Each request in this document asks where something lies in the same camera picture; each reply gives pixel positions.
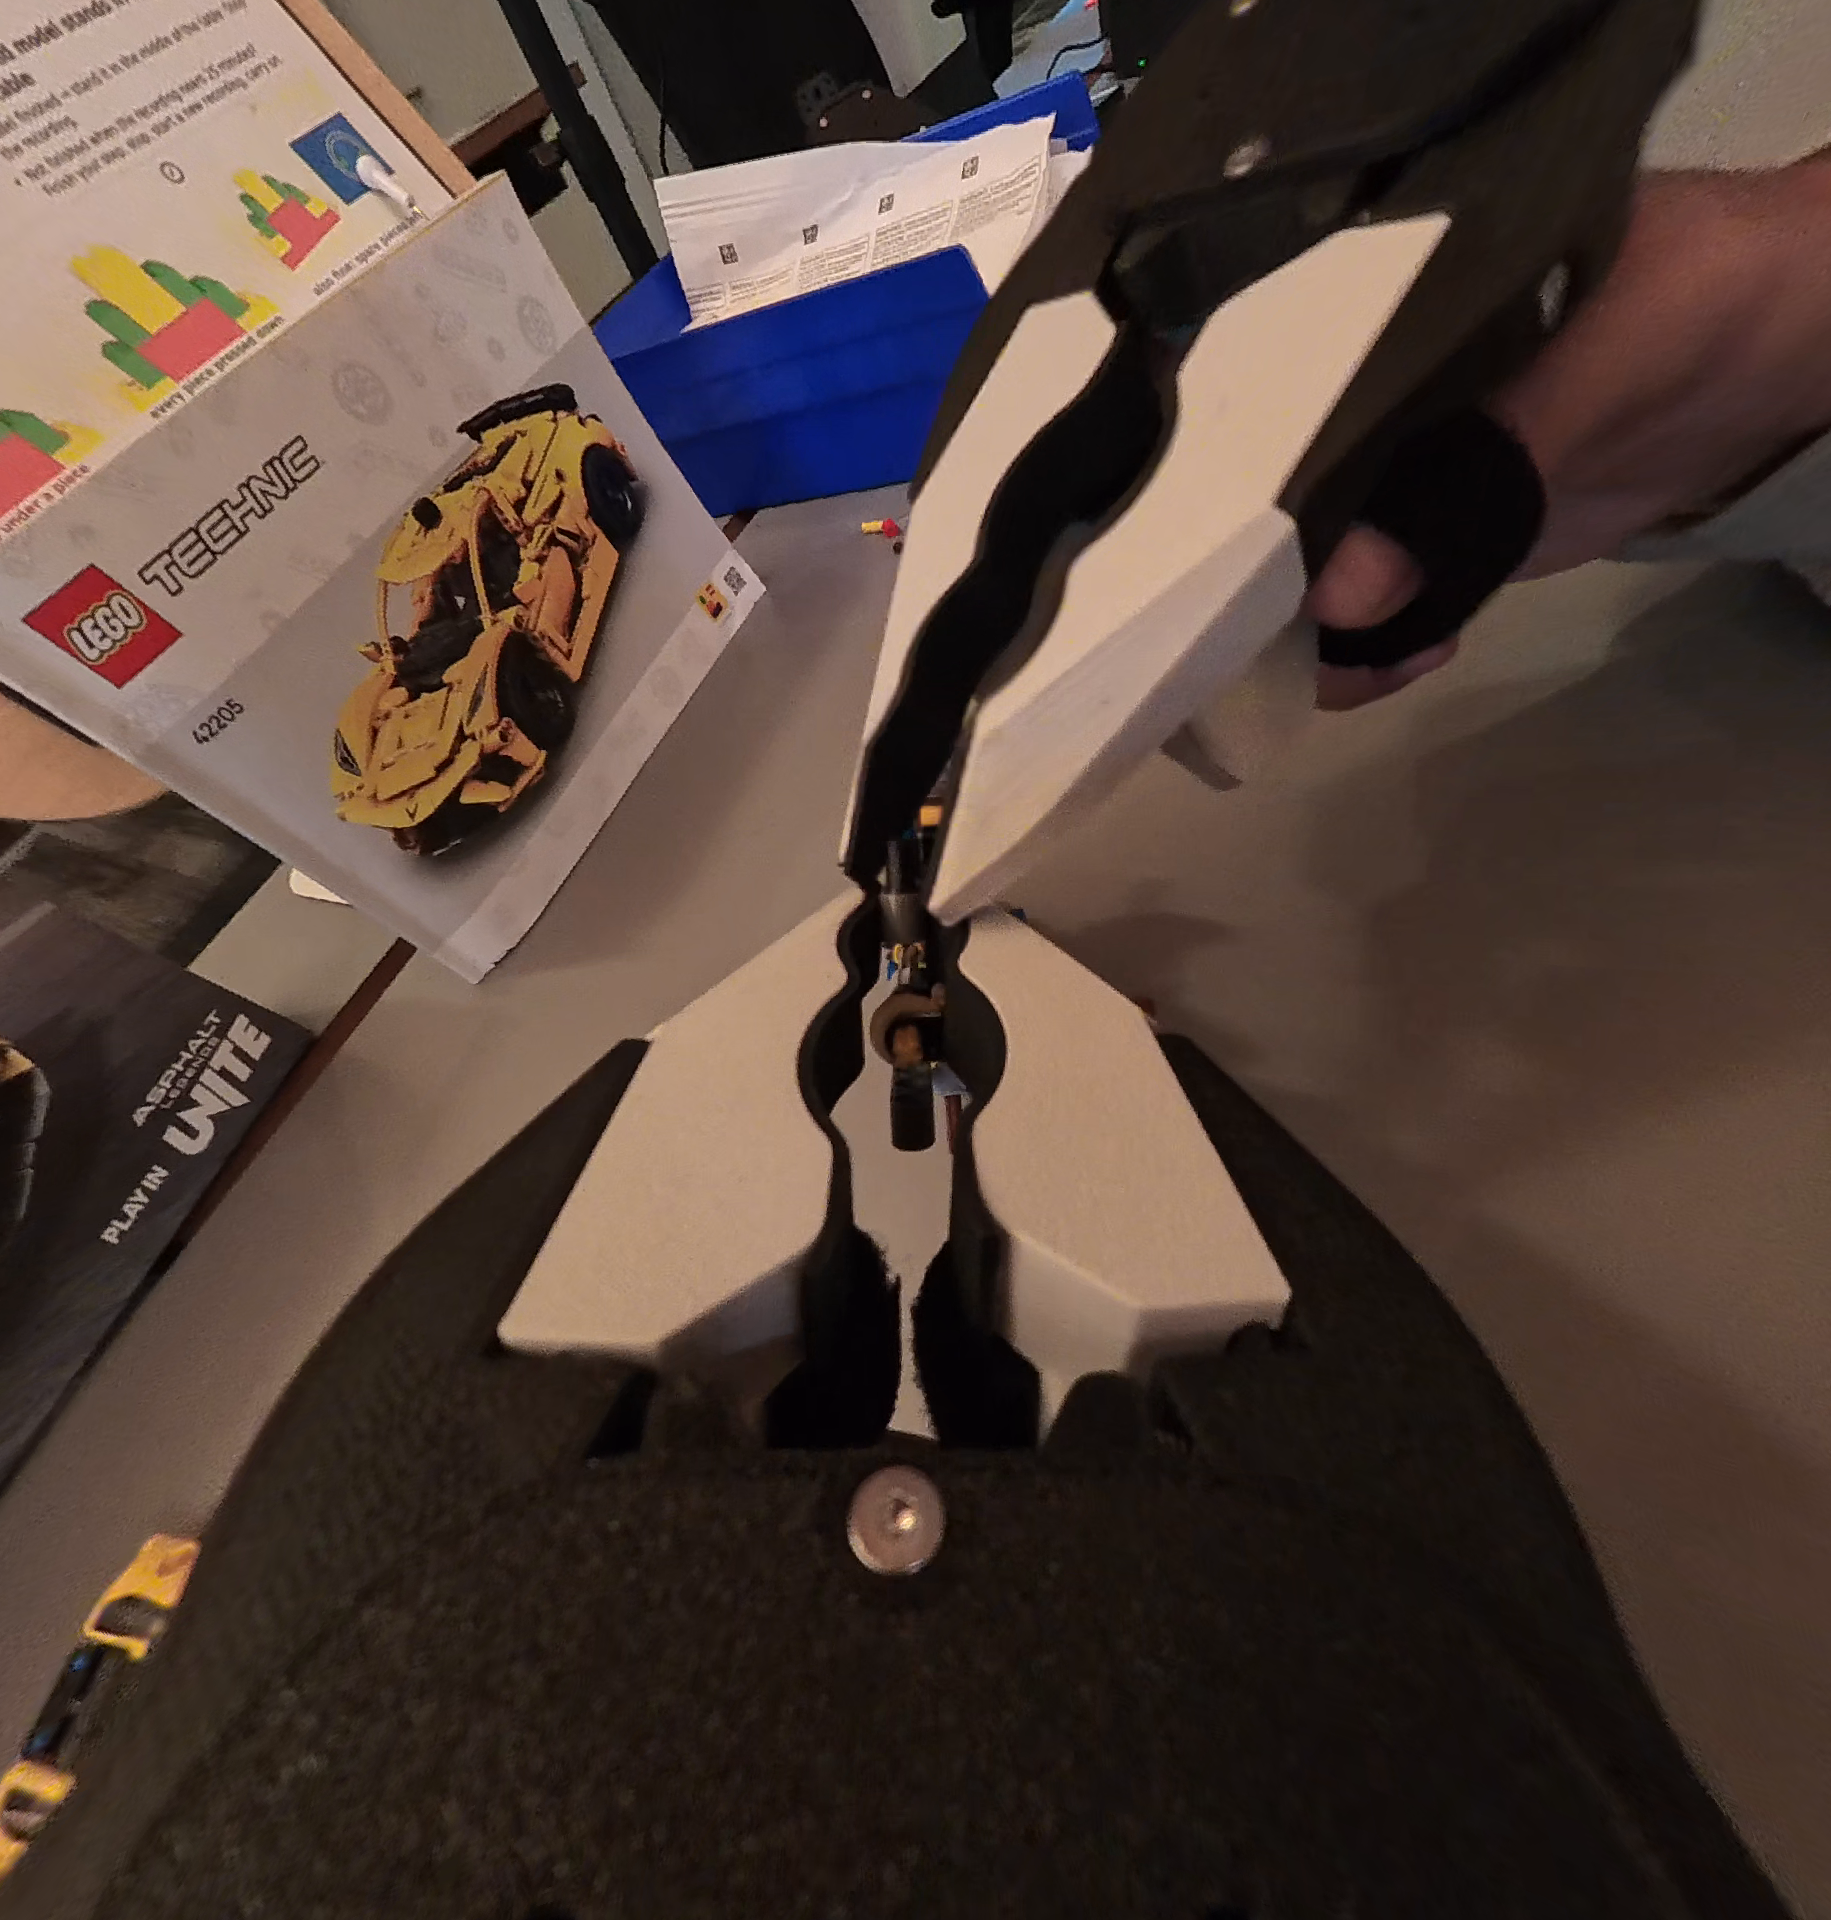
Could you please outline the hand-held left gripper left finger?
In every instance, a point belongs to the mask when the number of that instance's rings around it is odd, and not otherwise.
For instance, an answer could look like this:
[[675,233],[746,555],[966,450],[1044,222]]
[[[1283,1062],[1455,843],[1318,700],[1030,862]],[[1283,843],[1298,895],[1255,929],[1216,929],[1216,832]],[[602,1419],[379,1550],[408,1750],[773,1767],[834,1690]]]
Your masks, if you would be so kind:
[[650,1031],[650,1057],[571,1180],[501,1355],[634,1357],[771,1392],[806,1357],[797,1274],[834,1215],[834,1133],[797,1099],[806,1017],[844,984],[834,895]]

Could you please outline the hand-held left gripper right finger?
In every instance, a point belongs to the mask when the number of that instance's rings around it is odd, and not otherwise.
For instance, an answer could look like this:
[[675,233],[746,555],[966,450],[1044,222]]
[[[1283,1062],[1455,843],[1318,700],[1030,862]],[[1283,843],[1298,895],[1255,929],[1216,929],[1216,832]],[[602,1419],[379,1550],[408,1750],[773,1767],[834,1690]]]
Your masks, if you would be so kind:
[[1150,1373],[1287,1320],[1158,1024],[1015,915],[978,915],[958,975],[1002,1017],[966,1158],[1002,1226],[1002,1332],[1037,1366],[1037,1427],[1079,1373]]

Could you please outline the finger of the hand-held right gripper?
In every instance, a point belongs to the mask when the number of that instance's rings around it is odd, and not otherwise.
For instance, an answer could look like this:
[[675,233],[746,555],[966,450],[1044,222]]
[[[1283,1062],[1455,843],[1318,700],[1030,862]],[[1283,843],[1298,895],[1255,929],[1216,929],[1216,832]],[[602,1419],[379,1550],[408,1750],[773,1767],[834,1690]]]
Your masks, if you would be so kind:
[[1107,294],[1015,319],[900,518],[843,872],[878,880],[945,781],[982,681],[1023,651],[1044,558],[1127,498],[1127,332]]
[[966,719],[939,920],[1002,905],[1071,804],[1097,804],[1298,621],[1301,532],[1283,489],[1451,222],[1428,211],[1328,233],[1189,332],[1150,483],[1071,555],[1044,643]]

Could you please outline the black grey toy brick chassis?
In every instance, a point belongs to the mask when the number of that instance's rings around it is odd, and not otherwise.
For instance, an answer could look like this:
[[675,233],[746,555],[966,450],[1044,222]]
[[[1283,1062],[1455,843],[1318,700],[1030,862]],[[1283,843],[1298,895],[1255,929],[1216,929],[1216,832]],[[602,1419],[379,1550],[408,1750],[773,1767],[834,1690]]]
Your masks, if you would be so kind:
[[889,843],[878,862],[878,1011],[874,1057],[889,1062],[889,1144],[926,1148],[939,1133],[958,1144],[966,1083],[949,1073],[949,960],[958,939],[926,915],[926,862],[945,843],[945,792]]

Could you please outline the grey desk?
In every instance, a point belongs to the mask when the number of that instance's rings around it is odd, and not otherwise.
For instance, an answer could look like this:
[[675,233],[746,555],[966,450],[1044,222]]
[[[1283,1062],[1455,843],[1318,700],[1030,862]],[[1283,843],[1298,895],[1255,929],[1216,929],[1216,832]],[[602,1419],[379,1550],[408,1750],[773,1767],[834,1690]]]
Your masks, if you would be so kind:
[[[386,975],[0,1493],[0,1767],[86,1601],[199,1528],[344,1293],[581,1062],[834,905],[898,498],[758,513],[771,599],[529,940]],[[1623,1635],[1831,1915],[1831,608],[1767,571],[1500,593],[1255,781],[1150,763],[1015,890],[1455,1293]]]

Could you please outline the person's right hand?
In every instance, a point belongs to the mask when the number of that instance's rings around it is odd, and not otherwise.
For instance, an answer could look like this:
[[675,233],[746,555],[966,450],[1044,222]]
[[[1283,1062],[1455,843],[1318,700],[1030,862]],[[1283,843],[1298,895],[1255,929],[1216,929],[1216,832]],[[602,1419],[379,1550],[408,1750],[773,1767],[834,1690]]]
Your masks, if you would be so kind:
[[1639,179],[1605,282],[1486,417],[1541,483],[1510,582],[1696,532],[1831,436],[1831,144]]

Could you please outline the blue storage bin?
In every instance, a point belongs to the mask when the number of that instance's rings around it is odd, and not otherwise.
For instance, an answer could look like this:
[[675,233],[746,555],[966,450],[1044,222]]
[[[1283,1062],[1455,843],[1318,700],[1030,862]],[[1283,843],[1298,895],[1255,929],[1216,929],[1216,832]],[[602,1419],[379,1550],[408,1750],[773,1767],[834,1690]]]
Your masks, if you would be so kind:
[[[958,114],[908,144],[1059,121],[1097,144],[1091,72]],[[590,332],[708,513],[806,507],[921,469],[949,363],[989,288],[966,249],[908,253],[746,319],[691,326],[675,253]]]

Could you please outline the white paper parts bags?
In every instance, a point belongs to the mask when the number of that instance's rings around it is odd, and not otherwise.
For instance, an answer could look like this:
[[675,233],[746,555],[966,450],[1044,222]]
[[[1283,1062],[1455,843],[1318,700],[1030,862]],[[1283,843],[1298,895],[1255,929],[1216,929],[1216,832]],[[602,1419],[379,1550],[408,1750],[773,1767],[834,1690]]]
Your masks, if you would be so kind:
[[691,326],[708,326],[945,249],[1002,288],[1079,164],[1059,121],[1005,121],[949,144],[691,164],[656,183],[656,211]]

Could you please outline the black tripod pole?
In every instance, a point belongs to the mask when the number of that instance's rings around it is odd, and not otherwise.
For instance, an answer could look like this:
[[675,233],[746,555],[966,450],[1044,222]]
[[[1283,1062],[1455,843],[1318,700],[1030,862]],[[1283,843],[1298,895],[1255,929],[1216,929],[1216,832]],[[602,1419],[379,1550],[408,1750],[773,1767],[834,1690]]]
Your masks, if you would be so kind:
[[627,179],[608,128],[581,104],[581,83],[571,72],[571,44],[563,44],[541,0],[493,0],[493,9],[501,9],[515,36],[516,36],[516,63],[535,72],[535,87],[541,87],[541,104],[563,121],[563,150],[571,150],[581,199],[602,211],[602,222],[608,222],[608,238],[627,253],[627,288],[636,288],[656,270],[656,238],[636,222],[636,199],[634,199],[634,179]]

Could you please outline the yellow car toy set box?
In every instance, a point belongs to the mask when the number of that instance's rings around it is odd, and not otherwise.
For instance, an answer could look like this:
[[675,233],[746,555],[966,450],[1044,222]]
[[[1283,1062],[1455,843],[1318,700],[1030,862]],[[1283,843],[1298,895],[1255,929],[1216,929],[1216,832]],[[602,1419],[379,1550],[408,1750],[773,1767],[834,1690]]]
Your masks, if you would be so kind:
[[0,880],[0,1488],[311,1031]]

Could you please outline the yellow car instruction booklet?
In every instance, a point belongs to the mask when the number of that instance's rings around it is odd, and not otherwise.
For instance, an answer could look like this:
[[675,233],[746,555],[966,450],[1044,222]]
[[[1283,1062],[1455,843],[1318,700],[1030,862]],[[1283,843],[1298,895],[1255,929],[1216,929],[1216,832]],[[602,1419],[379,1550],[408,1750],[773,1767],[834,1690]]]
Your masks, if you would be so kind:
[[479,183],[0,532],[0,814],[186,792],[479,984],[752,608]]

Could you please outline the yellow black toy brick subassembly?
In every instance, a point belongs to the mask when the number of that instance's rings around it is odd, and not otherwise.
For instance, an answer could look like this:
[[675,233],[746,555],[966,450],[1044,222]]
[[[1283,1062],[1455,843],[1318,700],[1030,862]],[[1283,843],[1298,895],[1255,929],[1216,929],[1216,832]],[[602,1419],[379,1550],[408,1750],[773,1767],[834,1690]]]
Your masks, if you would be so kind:
[[111,1679],[158,1647],[169,1616],[186,1609],[192,1571],[199,1571],[199,1533],[142,1533],[138,1560],[83,1616],[74,1657],[0,1772],[0,1877],[23,1862],[23,1844],[74,1801],[86,1719],[100,1715]]

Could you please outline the Lego brick instruction poster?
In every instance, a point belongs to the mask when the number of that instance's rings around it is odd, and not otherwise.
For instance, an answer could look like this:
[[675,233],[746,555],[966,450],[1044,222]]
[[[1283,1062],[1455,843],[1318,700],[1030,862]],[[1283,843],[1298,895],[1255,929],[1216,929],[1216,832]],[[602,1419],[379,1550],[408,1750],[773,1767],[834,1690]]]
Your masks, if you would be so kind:
[[0,0],[0,546],[467,193],[311,0]]

